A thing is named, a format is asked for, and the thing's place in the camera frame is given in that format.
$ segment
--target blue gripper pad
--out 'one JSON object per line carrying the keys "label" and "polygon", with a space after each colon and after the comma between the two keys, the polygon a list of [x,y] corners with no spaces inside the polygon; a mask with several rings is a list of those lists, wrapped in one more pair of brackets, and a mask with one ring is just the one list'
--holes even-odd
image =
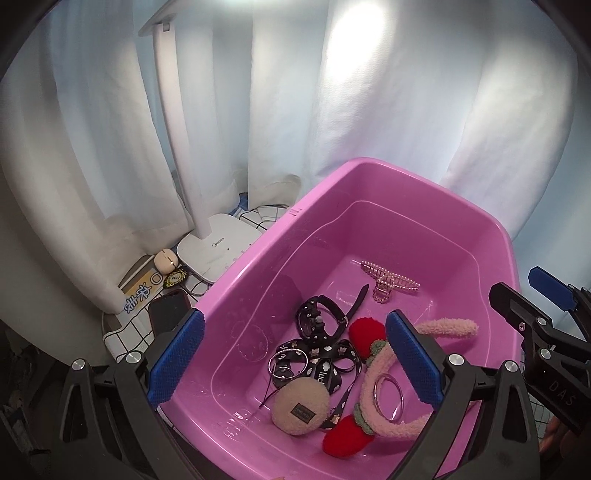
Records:
{"label": "blue gripper pad", "polygon": [[441,372],[397,312],[386,318],[386,336],[419,400],[437,410],[443,402]]}
{"label": "blue gripper pad", "polygon": [[532,268],[527,279],[530,281],[532,288],[539,291],[560,310],[566,312],[576,308],[577,302],[575,301],[573,292],[570,288],[558,280],[558,278],[550,275],[543,268]]}
{"label": "blue gripper pad", "polygon": [[156,409],[170,400],[205,335],[205,318],[194,310],[150,371],[148,402]]}

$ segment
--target silver ring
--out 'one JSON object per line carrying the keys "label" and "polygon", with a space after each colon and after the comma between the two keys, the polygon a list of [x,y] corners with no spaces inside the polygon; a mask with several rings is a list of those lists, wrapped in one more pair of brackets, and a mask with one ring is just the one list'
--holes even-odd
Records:
{"label": "silver ring", "polygon": [[[300,372],[298,374],[292,375],[291,377],[280,377],[279,375],[275,375],[273,373],[273,370],[271,369],[271,362],[277,358],[278,356],[280,356],[282,353],[285,352],[298,352],[302,355],[304,355],[304,357],[306,358],[306,364],[304,365],[304,368],[302,368],[300,370]],[[273,356],[269,359],[269,364],[267,365],[267,368],[269,369],[269,373],[271,374],[272,377],[278,378],[279,380],[291,380],[295,377],[299,377],[301,375],[301,373],[306,370],[306,368],[308,368],[308,364],[309,364],[309,360],[308,360],[308,355],[306,355],[306,352],[304,352],[302,349],[300,348],[286,348],[284,350],[280,350],[278,352],[275,352],[275,354],[273,354]]]}
{"label": "silver ring", "polygon": [[[394,386],[396,387],[396,390],[398,390],[398,394],[400,395],[400,406],[396,407],[396,410],[394,410],[394,413],[392,414],[391,419],[389,419],[386,415],[384,415],[382,413],[382,410],[379,408],[378,384],[381,379],[384,379],[384,380],[389,381],[390,383],[393,383]],[[398,385],[398,382],[396,381],[396,379],[392,375],[380,374],[377,377],[377,379],[374,383],[374,407],[378,411],[378,413],[390,423],[400,423],[400,420],[402,420],[402,413],[404,412],[404,396],[402,394],[402,388],[400,388],[400,385]]]}

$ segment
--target white curtain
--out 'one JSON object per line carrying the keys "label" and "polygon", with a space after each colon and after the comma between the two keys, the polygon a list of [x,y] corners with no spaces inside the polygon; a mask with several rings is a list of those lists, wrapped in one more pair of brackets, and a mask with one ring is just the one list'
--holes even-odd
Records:
{"label": "white curtain", "polygon": [[2,169],[23,213],[73,284],[120,312],[128,269],[193,227],[150,119],[132,4],[58,4],[1,102]]}

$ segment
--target round plush powder puff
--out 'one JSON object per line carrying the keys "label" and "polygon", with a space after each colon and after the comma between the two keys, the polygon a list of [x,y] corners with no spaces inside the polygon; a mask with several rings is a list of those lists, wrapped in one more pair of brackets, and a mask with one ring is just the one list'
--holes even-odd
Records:
{"label": "round plush powder puff", "polygon": [[330,395],[326,387],[309,377],[289,382],[275,395],[273,423],[290,435],[316,430],[329,416]]}

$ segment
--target lamp base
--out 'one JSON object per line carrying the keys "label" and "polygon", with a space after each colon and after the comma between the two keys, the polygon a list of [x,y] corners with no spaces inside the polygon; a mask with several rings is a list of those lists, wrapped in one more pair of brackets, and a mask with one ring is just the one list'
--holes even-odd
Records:
{"label": "lamp base", "polygon": [[204,239],[188,233],[177,246],[179,259],[207,283],[215,283],[254,241],[259,230],[224,213],[209,218],[212,228]]}

